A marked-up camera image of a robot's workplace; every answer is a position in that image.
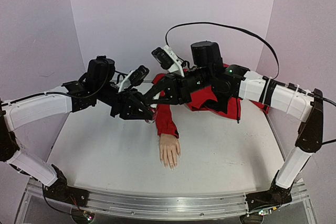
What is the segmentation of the red nail polish bottle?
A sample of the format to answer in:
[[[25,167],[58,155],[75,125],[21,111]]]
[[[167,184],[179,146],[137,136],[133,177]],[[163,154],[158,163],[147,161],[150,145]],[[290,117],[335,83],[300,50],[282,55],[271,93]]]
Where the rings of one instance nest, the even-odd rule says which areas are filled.
[[[149,119],[146,119],[146,123],[153,124],[157,117],[157,107],[149,106],[148,109],[151,111],[152,115]]]

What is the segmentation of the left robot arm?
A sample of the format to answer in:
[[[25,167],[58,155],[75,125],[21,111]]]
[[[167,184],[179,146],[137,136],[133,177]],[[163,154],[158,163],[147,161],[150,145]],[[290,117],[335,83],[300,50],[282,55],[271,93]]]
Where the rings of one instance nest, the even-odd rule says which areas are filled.
[[[59,201],[66,201],[71,190],[62,172],[54,165],[26,151],[16,140],[14,131],[28,123],[57,114],[82,111],[100,101],[110,106],[110,115],[123,120],[151,120],[154,112],[145,105],[136,89],[148,75],[141,65],[131,71],[120,84],[111,80],[116,72],[115,61],[106,56],[90,60],[88,70],[78,80],[41,93],[1,102],[1,161],[50,187]]]

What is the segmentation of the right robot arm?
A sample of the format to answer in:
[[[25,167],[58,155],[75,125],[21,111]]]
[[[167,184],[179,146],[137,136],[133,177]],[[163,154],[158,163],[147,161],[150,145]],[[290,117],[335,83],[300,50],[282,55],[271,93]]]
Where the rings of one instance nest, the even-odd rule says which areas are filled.
[[[287,189],[302,171],[312,154],[322,147],[323,95],[298,85],[285,84],[239,65],[223,63],[219,45],[211,41],[191,45],[194,67],[186,70],[169,46],[152,51],[166,74],[156,76],[146,93],[149,103],[157,105],[157,128],[174,135],[171,105],[186,104],[191,110],[210,110],[239,120],[240,101],[247,99],[267,111],[273,108],[300,121],[298,138],[275,177],[277,187]]]

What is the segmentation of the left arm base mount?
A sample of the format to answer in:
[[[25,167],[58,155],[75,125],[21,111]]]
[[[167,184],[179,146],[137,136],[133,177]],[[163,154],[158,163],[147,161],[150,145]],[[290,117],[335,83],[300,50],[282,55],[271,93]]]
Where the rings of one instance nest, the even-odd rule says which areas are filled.
[[[50,186],[44,187],[44,196],[59,202],[85,207],[88,202],[89,192],[85,189],[69,186],[63,172],[54,164],[51,164],[51,166],[56,172],[57,179]]]

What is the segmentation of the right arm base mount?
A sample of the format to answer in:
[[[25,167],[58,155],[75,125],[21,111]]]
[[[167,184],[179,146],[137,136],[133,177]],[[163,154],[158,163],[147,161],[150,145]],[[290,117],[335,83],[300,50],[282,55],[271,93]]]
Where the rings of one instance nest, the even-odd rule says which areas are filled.
[[[276,184],[276,179],[274,178],[268,190],[249,193],[246,195],[248,212],[256,212],[263,209],[280,207],[284,204],[292,202],[292,186],[293,184],[291,184],[288,188],[278,186]]]

